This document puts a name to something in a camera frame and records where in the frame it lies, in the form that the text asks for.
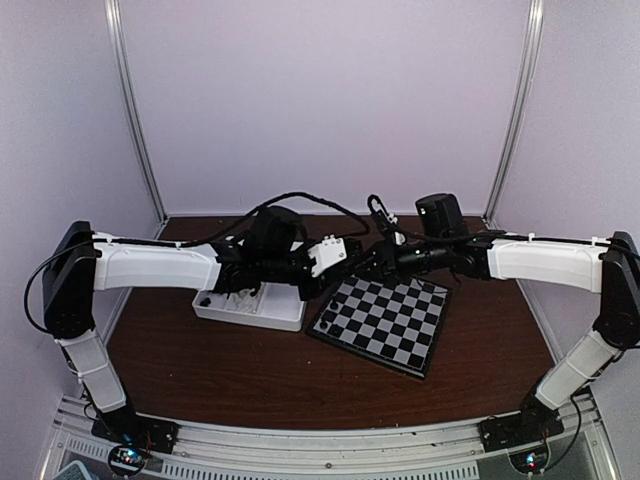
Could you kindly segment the white compartment tray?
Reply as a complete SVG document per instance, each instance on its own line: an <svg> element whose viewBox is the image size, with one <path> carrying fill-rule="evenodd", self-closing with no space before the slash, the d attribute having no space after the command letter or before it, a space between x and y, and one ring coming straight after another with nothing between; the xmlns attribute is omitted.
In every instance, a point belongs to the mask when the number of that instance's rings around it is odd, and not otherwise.
<svg viewBox="0 0 640 480"><path fill-rule="evenodd" d="M269 283L263 284L255 296L251 290L199 292L192 306L202 319L289 332L301 330L306 309L295 287Z"/></svg>

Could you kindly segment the black silver chessboard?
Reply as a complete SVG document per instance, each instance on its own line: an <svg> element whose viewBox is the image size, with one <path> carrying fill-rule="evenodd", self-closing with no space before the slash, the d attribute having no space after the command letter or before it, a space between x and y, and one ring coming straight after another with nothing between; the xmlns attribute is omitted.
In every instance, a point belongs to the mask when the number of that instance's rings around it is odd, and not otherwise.
<svg viewBox="0 0 640 480"><path fill-rule="evenodd" d="M368 361L414 378L426 378L452 290L412 277L381 284L350 277L337 286L306 333ZM340 303L330 307L331 300ZM322 321L331 324L320 329ZM340 337L332 326L343 328Z"/></svg>

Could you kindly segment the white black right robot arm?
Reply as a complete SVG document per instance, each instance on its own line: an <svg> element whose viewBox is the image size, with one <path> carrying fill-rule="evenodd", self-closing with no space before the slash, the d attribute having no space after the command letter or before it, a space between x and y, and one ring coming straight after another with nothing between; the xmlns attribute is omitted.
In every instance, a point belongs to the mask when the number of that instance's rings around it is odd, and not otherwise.
<svg viewBox="0 0 640 480"><path fill-rule="evenodd" d="M535 440L560 406L624 352L638 348L639 254L629 234L580 240L472 233L457 198L434 194L416 204L424 229L418 235L401 229L377 195L368 197L367 206L383 239L359 262L361 275L397 279L447 269L473 279L537 281L599 295L590 329L523 400L512 423L519 440Z"/></svg>

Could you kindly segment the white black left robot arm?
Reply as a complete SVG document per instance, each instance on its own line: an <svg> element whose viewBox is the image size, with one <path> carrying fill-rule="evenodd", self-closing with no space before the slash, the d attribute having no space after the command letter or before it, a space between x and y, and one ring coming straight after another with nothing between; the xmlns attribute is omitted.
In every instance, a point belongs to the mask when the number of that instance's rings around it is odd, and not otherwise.
<svg viewBox="0 0 640 480"><path fill-rule="evenodd" d="M279 206L259 208L247 231L222 241L119 238L78 221L36 270L42 277L41 329L61 346L106 429L133 444L144 424L96 331L95 292L190 289L201 318L297 331L305 301L348 276L361 252L356 238L307 238L301 216Z"/></svg>

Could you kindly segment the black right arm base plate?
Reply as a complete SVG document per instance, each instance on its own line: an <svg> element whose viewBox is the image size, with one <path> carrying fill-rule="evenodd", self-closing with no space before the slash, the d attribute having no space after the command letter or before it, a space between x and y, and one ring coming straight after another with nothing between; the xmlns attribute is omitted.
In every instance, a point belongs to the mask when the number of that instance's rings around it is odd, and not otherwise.
<svg viewBox="0 0 640 480"><path fill-rule="evenodd" d="M489 417L478 424L480 440L486 453L542 442L564 432L561 420L526 423L520 413Z"/></svg>

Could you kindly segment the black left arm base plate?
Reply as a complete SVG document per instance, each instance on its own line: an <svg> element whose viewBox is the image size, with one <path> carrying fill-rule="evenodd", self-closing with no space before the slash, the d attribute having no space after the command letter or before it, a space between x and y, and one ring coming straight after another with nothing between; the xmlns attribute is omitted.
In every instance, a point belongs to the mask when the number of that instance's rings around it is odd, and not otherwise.
<svg viewBox="0 0 640 480"><path fill-rule="evenodd" d="M125 432L120 427L107 426L96 419L91 434L126 447L136 447L143 453L171 454L177 441L179 425L167 420L138 417L133 429Z"/></svg>

